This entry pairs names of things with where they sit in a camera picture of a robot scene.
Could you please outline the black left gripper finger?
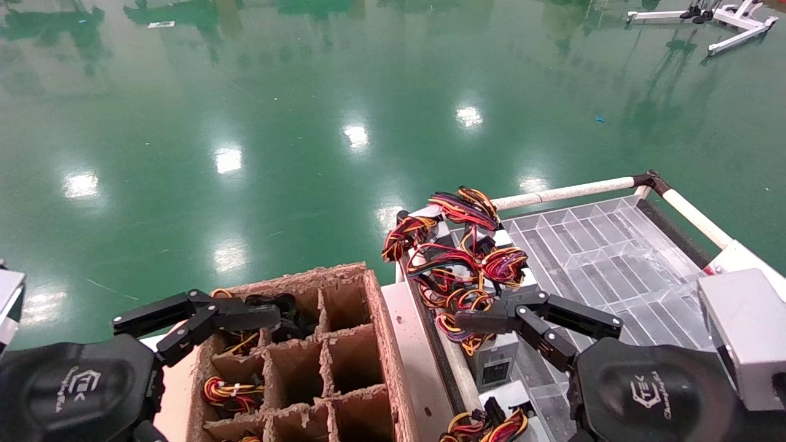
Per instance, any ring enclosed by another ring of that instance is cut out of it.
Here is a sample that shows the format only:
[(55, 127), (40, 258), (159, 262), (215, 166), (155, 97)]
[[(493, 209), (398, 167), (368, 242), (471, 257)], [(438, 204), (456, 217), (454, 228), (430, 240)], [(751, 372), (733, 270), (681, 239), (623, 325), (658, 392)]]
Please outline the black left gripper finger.
[(275, 305), (219, 307), (209, 304), (197, 309), (184, 324), (161, 339), (155, 359), (161, 366), (172, 367), (219, 330), (270, 329), (280, 321), (281, 313)]
[(190, 319), (211, 302), (213, 298), (207, 293), (191, 289), (119, 314), (112, 320), (112, 332), (115, 336), (128, 334), (143, 338)]

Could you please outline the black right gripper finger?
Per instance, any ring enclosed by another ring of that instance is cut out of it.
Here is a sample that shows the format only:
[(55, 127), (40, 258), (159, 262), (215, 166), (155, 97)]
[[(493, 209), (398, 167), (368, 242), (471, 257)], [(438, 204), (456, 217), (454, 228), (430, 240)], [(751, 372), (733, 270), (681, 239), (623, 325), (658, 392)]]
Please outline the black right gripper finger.
[(537, 293), (530, 309), (545, 322), (592, 339), (618, 339), (623, 330), (620, 317), (558, 295)]
[(539, 355), (560, 372), (575, 369), (577, 347), (529, 308), (519, 306), (511, 312), (458, 311), (456, 325), (465, 331), (482, 334), (514, 332)]

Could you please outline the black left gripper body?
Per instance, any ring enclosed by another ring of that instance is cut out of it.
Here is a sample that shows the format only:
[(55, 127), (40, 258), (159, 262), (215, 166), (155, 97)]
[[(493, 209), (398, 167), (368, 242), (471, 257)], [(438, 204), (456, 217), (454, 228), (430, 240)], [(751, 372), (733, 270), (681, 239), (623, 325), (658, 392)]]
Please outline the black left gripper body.
[(163, 366), (126, 334), (100, 343), (56, 343), (6, 352), (3, 441), (162, 441), (152, 421)]

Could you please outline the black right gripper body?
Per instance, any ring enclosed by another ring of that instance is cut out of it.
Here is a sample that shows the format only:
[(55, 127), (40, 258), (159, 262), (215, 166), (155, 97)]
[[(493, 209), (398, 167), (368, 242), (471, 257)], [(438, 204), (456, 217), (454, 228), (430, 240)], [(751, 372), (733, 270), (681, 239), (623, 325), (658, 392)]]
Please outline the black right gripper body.
[(727, 441), (745, 413), (715, 353), (612, 338), (578, 356), (568, 399), (594, 441)]

